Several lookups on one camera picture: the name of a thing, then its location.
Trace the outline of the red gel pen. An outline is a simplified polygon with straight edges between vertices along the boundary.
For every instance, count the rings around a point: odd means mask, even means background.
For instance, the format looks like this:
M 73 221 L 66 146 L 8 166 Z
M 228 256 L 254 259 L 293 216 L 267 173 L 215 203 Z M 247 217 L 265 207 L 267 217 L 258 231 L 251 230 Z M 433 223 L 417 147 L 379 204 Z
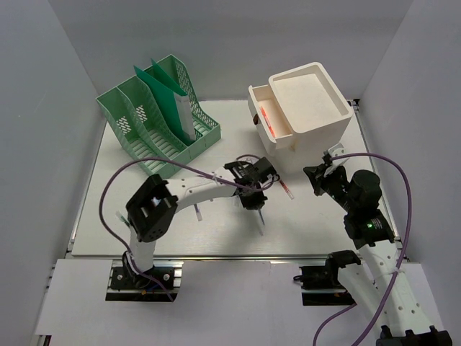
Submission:
M 294 199 L 294 195 L 292 194 L 292 192 L 290 191 L 289 187 L 282 181 L 280 180 L 279 181 L 280 185 L 282 186 L 283 190 L 287 193 L 288 197 L 293 200 Z

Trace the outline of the light blue highlighter pen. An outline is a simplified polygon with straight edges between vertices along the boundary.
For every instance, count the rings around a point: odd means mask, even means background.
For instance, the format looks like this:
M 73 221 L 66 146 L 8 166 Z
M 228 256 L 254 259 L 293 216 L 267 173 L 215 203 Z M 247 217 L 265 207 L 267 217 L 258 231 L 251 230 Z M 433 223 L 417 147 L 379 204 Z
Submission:
M 259 215 L 259 234 L 260 234 L 261 236 L 263 236 L 263 235 L 264 235 L 264 228 L 265 228 L 264 217 L 263 217 L 263 215 L 262 215 L 261 209 L 258 209 L 258 210 L 257 210 L 257 213 L 258 213 L 258 215 Z

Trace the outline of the purple gel pen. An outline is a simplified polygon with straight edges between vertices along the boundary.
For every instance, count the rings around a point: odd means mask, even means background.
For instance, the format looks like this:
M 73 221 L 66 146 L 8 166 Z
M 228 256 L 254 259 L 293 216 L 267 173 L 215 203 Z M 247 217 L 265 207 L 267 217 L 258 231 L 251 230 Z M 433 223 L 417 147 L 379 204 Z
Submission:
M 199 208 L 198 204 L 194 204 L 194 210 L 195 210 L 195 213 L 196 213 L 196 216 L 197 216 L 197 220 L 199 222 L 202 221 L 202 214 L 201 214 L 201 211 L 200 211 L 200 208 Z

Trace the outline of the orange highlighter pen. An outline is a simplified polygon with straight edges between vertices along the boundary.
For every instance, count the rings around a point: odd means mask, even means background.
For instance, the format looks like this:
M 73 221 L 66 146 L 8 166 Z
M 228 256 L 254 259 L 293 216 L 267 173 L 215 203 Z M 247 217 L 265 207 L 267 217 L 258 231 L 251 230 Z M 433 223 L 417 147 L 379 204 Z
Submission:
M 265 121 L 265 123 L 267 124 L 267 127 L 268 127 L 268 129 L 269 129 L 269 132 L 271 133 L 271 135 L 272 135 L 273 138 L 276 138 L 274 129 L 273 129 L 273 127 L 272 127 L 272 125 L 271 125 L 271 123 L 270 123 L 270 121 L 269 121 L 269 118 L 268 118 L 268 116 L 267 116 L 267 114 L 266 114 L 264 108 L 263 108 L 263 107 L 260 107 L 260 110 L 261 110 L 261 113 L 262 113 L 262 115 L 263 115 L 264 121 Z

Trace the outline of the green file folder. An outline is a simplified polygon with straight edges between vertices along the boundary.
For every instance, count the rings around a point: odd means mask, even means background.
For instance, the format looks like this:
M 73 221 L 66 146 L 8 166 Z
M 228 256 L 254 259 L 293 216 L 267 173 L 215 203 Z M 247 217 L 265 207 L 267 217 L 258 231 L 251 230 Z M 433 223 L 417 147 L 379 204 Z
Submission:
M 148 73 L 134 66 L 136 76 L 150 89 L 169 130 L 185 145 L 197 140 L 189 95 L 154 60 Z

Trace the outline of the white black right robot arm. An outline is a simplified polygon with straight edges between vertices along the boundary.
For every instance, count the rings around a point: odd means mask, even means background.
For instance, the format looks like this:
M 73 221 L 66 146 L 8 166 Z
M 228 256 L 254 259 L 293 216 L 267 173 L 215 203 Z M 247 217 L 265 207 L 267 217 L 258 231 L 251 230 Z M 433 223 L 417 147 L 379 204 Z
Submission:
M 376 345 L 452 345 L 445 330 L 438 330 L 416 299 L 400 269 L 401 247 L 379 209 L 380 178 L 359 170 L 351 178 L 344 167 L 321 164 L 304 173 L 315 195 L 327 194 L 346 212 L 344 226 L 353 250 L 333 252 L 326 260 L 326 281 L 344 287 L 362 308 Z

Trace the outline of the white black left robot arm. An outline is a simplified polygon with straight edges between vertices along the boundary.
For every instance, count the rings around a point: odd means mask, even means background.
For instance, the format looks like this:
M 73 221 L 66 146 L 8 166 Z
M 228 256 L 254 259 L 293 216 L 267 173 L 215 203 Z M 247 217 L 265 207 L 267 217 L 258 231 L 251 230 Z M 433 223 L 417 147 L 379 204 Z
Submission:
M 130 226 L 129 250 L 122 256 L 128 280 L 146 287 L 152 277 L 162 280 L 153 264 L 156 241 L 169 230 L 181 210 L 218 198 L 238 198 L 246 210 L 260 211 L 267 200 L 264 194 L 279 175 L 270 161 L 233 161 L 213 172 L 198 172 L 186 179 L 162 179 L 151 175 L 126 205 Z

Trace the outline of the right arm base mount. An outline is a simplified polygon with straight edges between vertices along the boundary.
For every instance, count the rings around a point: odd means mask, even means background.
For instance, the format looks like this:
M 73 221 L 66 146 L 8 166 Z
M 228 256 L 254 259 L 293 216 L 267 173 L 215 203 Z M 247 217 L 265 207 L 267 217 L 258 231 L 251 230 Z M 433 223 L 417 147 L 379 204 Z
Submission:
M 347 265 L 360 265 L 360 258 L 352 250 L 330 253 L 321 266 L 300 267 L 300 274 L 293 277 L 302 288 L 304 306 L 351 306 L 355 303 L 348 290 L 339 282 L 340 269 Z

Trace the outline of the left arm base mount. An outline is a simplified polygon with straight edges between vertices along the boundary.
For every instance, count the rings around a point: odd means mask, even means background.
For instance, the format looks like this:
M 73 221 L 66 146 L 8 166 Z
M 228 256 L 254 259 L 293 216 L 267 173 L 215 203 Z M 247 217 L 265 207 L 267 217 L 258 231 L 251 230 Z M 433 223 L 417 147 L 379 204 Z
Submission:
M 161 263 L 141 275 L 131 268 L 124 254 L 121 261 L 112 263 L 105 301 L 174 302 L 181 274 L 179 267 Z

